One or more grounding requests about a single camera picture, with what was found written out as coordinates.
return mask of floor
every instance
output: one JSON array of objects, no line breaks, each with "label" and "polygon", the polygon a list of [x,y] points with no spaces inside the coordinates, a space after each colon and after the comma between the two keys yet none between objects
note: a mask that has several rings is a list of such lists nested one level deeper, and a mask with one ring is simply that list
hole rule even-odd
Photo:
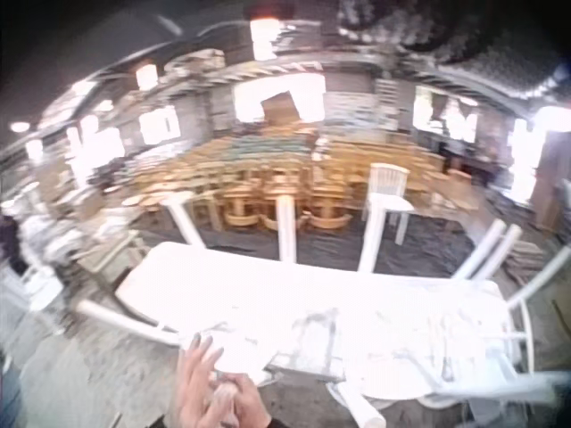
[{"label": "floor", "polygon": [[[485,203],[484,195],[482,202],[477,213],[458,218],[474,240],[482,236],[497,215]],[[207,243],[214,236],[208,228],[201,233]],[[462,235],[447,235],[446,240],[459,239],[459,236]],[[271,243],[271,239],[275,238],[264,235],[259,244]],[[540,243],[546,251],[555,251],[555,244],[545,241],[534,230],[526,230],[524,239]],[[388,237],[386,241],[386,245],[390,244]],[[335,251],[337,245],[329,246],[328,240],[316,242],[325,252]],[[241,250],[232,239],[209,244],[225,246],[227,251]],[[277,255],[277,244],[273,243],[272,248]],[[387,268],[386,260],[382,260],[387,248],[381,249],[379,254],[376,270],[382,271]],[[440,266],[437,270],[452,271],[458,260],[463,259],[463,254],[452,256],[457,259],[449,258],[452,260],[450,266]],[[348,259],[346,263],[345,268],[354,268],[352,260]],[[388,267],[399,268],[394,263]],[[517,289],[502,271],[494,279],[506,295]],[[552,306],[566,282],[565,277],[558,278],[530,302],[539,369],[571,366],[571,338]],[[105,305],[113,304],[85,278],[81,292]],[[36,319],[22,314],[5,300],[0,300],[0,305],[0,344],[22,367],[22,388],[30,427],[144,428],[167,412],[175,350],[82,317],[66,315],[58,309],[52,309],[53,315],[61,318],[69,328],[66,334],[53,336]],[[278,383],[264,387],[261,394],[272,415],[290,426],[355,426],[347,410],[329,396],[325,386],[310,378],[289,374]],[[543,410],[536,409],[534,418],[544,421],[550,412]],[[449,427],[459,424],[466,416],[461,406],[434,412],[424,409],[416,401],[396,403],[383,414],[389,427]]]}]

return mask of table leg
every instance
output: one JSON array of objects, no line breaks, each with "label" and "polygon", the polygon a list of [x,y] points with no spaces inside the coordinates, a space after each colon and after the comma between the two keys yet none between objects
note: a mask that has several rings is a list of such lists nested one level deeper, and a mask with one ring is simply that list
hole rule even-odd
[{"label": "table leg", "polygon": [[295,203],[289,195],[276,199],[277,239],[279,241],[279,259],[287,263],[296,262],[295,243]]},{"label": "table leg", "polygon": [[185,241],[187,241],[191,245],[196,245],[202,248],[206,248],[203,239],[198,234],[196,227],[194,227],[193,222],[190,220],[190,217],[188,217],[188,214],[186,214],[186,211],[182,207],[182,205],[177,203],[172,203],[168,205],[168,208],[170,214],[172,214],[172,217],[175,220],[175,223],[177,223],[180,233],[185,238]]},{"label": "table leg", "polygon": [[359,272],[373,272],[385,227],[385,208],[378,202],[369,203],[368,221],[365,226],[363,249],[360,254]]},{"label": "table leg", "polygon": [[404,235],[407,233],[408,224],[409,224],[409,213],[403,212],[401,214],[401,221],[399,222],[399,228],[396,231],[396,238],[394,239],[397,245],[402,245],[402,241],[404,241]]}]

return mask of fingernail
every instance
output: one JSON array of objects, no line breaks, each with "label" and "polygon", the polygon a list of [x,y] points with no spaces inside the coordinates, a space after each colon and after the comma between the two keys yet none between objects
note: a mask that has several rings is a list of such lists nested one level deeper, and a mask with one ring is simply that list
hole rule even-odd
[{"label": "fingernail", "polygon": [[196,346],[196,345],[198,345],[199,342],[200,342],[200,334],[196,333],[193,336],[193,340],[190,342],[190,346]]}]

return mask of chair seat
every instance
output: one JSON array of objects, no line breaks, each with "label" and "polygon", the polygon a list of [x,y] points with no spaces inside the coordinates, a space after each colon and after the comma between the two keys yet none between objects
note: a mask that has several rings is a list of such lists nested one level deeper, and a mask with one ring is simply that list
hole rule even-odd
[{"label": "chair seat", "polygon": [[368,202],[371,203],[373,199],[380,200],[381,205],[387,211],[407,212],[414,210],[414,207],[410,202],[393,194],[371,193],[368,196]]}]

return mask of chair backrest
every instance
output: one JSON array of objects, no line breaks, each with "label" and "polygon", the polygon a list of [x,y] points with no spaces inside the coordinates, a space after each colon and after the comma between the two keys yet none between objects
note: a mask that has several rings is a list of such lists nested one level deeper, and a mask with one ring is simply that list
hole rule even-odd
[{"label": "chair backrest", "polygon": [[544,285],[551,280],[551,278],[562,269],[568,261],[571,260],[571,245],[563,247],[557,255],[550,260],[546,267],[537,274],[523,288],[517,291],[513,296],[508,299],[508,307],[510,309],[516,308],[522,303],[526,302],[530,297],[536,294]]},{"label": "chair backrest", "polygon": [[500,239],[501,234],[506,229],[506,224],[500,219],[496,218],[488,231],[486,232],[482,241],[474,248],[472,254],[464,260],[462,266],[454,273],[454,279],[468,279],[474,274],[476,269],[480,266],[485,257],[490,253],[493,246]]},{"label": "chair backrest", "polygon": [[368,178],[368,192],[403,196],[409,171],[388,163],[372,163]]}]

